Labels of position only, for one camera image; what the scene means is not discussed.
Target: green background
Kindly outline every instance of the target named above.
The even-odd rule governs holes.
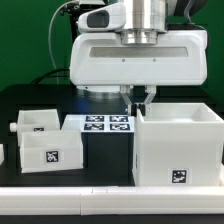
[[[53,70],[48,51],[48,26],[55,10],[65,0],[1,0],[0,90],[12,84],[30,83]],[[203,89],[224,104],[224,1],[209,0],[192,18],[210,35],[207,51],[208,79]],[[68,16],[58,16],[52,33],[58,67],[68,67],[71,33]]]

